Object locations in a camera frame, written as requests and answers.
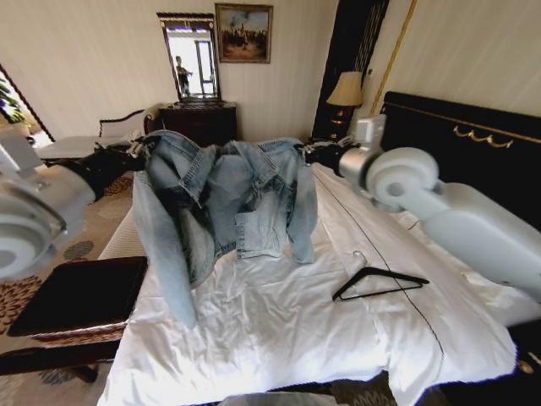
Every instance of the clothes hanger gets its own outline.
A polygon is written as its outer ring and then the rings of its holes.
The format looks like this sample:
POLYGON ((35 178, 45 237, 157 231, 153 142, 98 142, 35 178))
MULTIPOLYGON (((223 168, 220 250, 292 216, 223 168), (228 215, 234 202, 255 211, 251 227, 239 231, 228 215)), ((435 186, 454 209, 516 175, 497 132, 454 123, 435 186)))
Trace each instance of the clothes hanger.
POLYGON ((334 302, 336 299, 339 299, 339 298, 340 300, 345 301, 345 300, 353 300, 353 299, 358 299, 358 298, 368 298, 369 296, 377 296, 380 294, 389 294, 391 292, 399 292, 402 290, 419 289, 419 288, 422 288, 423 285, 426 285, 427 283, 430 283, 430 282, 427 281, 426 279, 422 279, 421 277, 412 277, 410 275, 405 275, 403 273, 396 273, 392 271, 386 271, 384 269, 373 268, 372 266, 366 266, 365 268, 361 268, 360 271, 358 271, 355 275, 353 275, 349 281, 347 281, 340 289, 336 291, 335 294, 332 295, 332 301, 334 302), (370 275, 378 275, 381 277, 392 277, 394 279, 400 279, 401 281, 414 282, 417 285, 411 286, 409 288, 383 290, 380 292, 374 292, 372 294, 359 294, 357 296, 350 296, 348 298, 342 297, 343 293, 346 292, 351 286, 359 282, 364 277, 367 277, 370 275))

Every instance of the denim jacket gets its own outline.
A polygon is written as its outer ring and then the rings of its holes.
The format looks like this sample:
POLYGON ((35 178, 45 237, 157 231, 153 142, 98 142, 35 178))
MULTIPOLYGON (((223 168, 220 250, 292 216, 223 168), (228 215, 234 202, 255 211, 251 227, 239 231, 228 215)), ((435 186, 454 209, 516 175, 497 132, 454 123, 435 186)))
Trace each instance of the denim jacket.
POLYGON ((280 256, 288 236, 298 262, 314 260, 317 200, 299 140, 200 148, 159 130, 144 143, 150 157, 135 174, 135 224, 179 321, 195 326, 191 288, 232 250, 238 258, 280 256))

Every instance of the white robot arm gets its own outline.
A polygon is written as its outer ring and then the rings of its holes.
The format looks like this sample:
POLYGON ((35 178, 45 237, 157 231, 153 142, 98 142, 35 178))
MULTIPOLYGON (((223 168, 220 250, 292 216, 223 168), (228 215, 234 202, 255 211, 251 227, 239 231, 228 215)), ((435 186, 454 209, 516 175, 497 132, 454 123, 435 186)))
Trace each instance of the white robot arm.
POLYGON ((43 269, 83 229, 84 209, 123 173, 142 169, 128 147, 45 167, 25 137, 0 134, 0 280, 43 269))
MULTIPOLYGON (((433 157, 415 148, 383 152, 385 116, 358 122, 359 140, 306 145, 320 162, 387 211, 409 210, 426 234, 488 279, 541 300, 541 233, 477 190, 438 180, 433 157)), ((0 279, 39 271, 80 231, 83 210, 128 170, 141 170, 141 145, 98 149, 45 169, 24 137, 0 137, 0 279)))
POLYGON ((358 123, 366 146, 312 145, 307 162, 332 167, 387 211, 408 210, 441 247, 496 283, 541 301, 541 233, 465 184, 438 180, 438 165, 416 148, 383 152, 385 115, 358 123))

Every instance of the table lamp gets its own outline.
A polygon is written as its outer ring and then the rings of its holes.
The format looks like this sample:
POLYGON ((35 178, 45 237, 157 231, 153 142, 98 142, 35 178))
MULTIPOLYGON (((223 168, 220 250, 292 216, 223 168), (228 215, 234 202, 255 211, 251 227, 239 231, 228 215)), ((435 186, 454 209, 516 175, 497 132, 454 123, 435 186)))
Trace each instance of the table lamp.
POLYGON ((361 93, 361 73, 342 72, 335 89, 327 99, 327 103, 340 108, 336 117, 331 119, 331 140, 339 140, 346 136, 353 109, 363 103, 361 93))

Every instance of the framed painting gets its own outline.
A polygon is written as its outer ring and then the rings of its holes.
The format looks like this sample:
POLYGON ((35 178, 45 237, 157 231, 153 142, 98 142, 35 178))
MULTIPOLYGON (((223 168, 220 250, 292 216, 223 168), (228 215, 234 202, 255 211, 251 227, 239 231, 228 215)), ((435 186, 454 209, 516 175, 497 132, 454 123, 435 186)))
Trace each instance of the framed painting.
POLYGON ((272 9, 260 4, 216 4, 220 62, 271 62, 272 9))

